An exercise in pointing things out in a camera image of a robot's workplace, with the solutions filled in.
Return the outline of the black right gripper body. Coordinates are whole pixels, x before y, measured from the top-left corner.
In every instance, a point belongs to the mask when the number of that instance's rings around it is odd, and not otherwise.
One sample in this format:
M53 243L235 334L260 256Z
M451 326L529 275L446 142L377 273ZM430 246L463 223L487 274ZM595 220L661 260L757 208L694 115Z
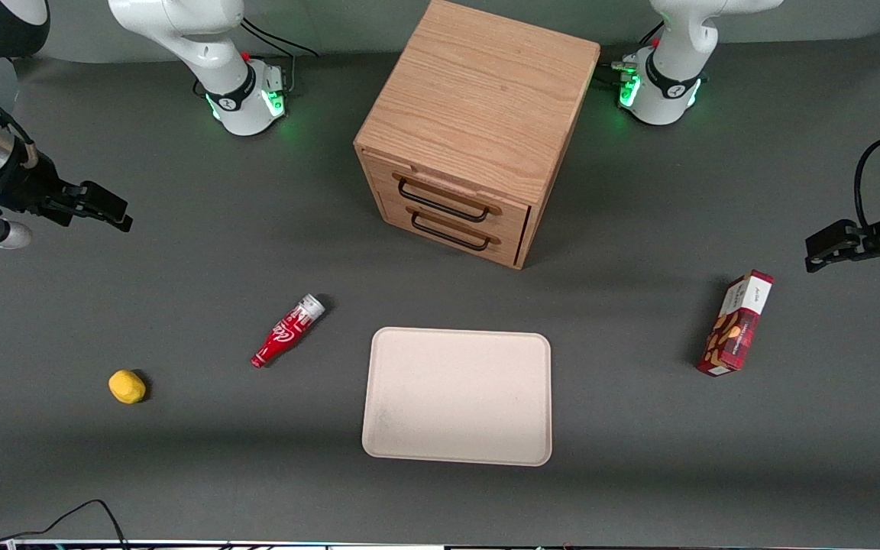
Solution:
M34 167L27 168L21 161L25 153L13 153L0 170L0 216L2 209L45 217L56 224L69 224L73 215L67 211L73 207L68 196L67 183L59 177L55 163L39 154Z

